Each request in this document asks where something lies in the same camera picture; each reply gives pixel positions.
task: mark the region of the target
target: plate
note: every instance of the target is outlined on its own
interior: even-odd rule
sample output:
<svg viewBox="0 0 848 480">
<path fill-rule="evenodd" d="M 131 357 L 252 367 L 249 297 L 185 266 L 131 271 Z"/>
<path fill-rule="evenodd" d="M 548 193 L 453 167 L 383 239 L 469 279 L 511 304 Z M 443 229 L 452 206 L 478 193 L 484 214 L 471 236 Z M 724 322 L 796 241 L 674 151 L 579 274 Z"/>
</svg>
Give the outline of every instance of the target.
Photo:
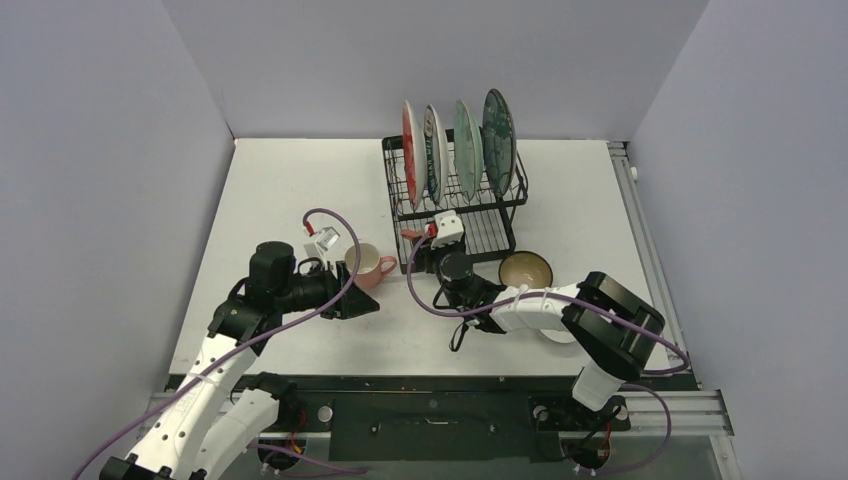
<svg viewBox="0 0 848 480">
<path fill-rule="evenodd" d="M 483 162 L 497 198 L 509 191 L 517 155 L 512 114 L 501 92 L 493 88 L 483 105 Z"/>
<path fill-rule="evenodd" d="M 424 153 L 424 132 L 415 121 L 415 111 L 403 101 L 403 170 L 406 172 L 406 191 L 412 210 L 418 210 L 427 182 L 427 155 Z"/>
<path fill-rule="evenodd" d="M 453 166 L 462 196 L 470 202 L 483 179 L 483 142 L 477 119 L 462 100 L 456 101 L 453 117 Z"/>
<path fill-rule="evenodd" d="M 448 137 L 432 105 L 427 105 L 424 112 L 424 150 L 427 154 L 427 191 L 433 203 L 439 205 L 448 180 Z"/>
</svg>

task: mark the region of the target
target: brown bowl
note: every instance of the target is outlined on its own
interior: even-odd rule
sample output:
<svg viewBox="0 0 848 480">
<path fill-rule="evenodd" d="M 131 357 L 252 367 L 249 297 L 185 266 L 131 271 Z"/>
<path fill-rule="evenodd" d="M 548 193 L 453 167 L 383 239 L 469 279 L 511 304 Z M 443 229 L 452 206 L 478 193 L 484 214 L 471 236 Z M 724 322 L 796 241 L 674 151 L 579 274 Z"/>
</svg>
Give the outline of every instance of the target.
<svg viewBox="0 0 848 480">
<path fill-rule="evenodd" d="M 515 252 L 501 261 L 498 268 L 501 283 L 508 287 L 527 285 L 530 288 L 545 288 L 554 284 L 551 265 L 533 252 Z"/>
</svg>

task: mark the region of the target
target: green plate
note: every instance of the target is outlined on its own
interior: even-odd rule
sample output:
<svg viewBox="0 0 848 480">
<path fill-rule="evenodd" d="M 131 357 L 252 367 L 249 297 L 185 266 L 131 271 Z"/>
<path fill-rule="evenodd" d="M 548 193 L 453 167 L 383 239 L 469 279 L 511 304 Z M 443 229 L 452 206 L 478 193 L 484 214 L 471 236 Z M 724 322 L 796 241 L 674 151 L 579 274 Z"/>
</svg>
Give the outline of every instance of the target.
<svg viewBox="0 0 848 480">
<path fill-rule="evenodd" d="M 512 114 L 501 92 L 493 88 L 483 106 L 483 161 L 495 197 L 509 191 L 517 155 Z"/>
<path fill-rule="evenodd" d="M 467 201 L 477 195 L 483 179 L 483 142 L 480 125 L 462 100 L 456 101 L 453 117 L 453 166 L 459 177 L 459 189 Z"/>
</svg>

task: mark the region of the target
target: cup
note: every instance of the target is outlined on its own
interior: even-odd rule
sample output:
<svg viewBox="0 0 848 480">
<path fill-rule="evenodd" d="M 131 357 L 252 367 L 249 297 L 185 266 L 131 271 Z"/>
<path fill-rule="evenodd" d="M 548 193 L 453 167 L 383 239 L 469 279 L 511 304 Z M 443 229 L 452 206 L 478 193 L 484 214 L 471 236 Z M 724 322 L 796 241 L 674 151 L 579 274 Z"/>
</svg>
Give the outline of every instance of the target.
<svg viewBox="0 0 848 480">
<path fill-rule="evenodd" d="M 397 267 L 397 258 L 381 257 L 380 252 L 377 251 L 377 247 L 370 243 L 359 242 L 359 249 L 362 258 L 359 260 L 359 271 L 356 272 L 356 276 L 353 278 L 354 283 L 359 288 L 369 289 L 376 287 L 383 277 L 392 273 L 392 270 Z M 356 247 L 350 247 L 345 252 L 347 268 L 353 269 L 355 261 Z M 383 268 L 383 265 L 386 263 L 390 263 L 391 265 Z"/>
</svg>

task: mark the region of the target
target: black dish rack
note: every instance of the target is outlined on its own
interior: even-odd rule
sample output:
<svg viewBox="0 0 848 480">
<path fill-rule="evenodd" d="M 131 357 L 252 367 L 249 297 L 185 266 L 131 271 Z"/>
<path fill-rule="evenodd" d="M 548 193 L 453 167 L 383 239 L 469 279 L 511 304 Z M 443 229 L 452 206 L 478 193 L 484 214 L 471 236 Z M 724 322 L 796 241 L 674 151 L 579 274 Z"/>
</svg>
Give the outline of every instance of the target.
<svg viewBox="0 0 848 480">
<path fill-rule="evenodd" d="M 446 210 L 455 210 L 462 220 L 465 227 L 466 253 L 474 263 L 500 260 L 515 251 L 512 220 L 515 217 L 516 207 L 527 203 L 529 187 L 527 172 L 521 163 L 521 155 L 517 156 L 515 176 L 509 191 L 503 198 L 495 197 L 484 173 L 477 196 L 468 202 L 462 196 L 459 177 L 453 170 L 453 130 L 446 130 L 445 133 L 448 139 L 448 164 L 451 170 L 447 184 L 442 187 L 442 204 L 439 206 L 433 203 L 430 193 L 425 188 L 417 211 L 412 210 L 409 190 L 406 186 L 406 171 L 403 168 L 403 136 L 383 139 L 383 160 L 386 167 L 386 184 L 389 188 L 389 206 L 392 211 L 400 269 L 404 273 L 406 273 L 412 245 L 409 240 L 401 236 L 401 232 L 405 229 L 420 232 L 435 214 Z M 416 272 L 422 269 L 423 265 L 415 265 Z"/>
</svg>

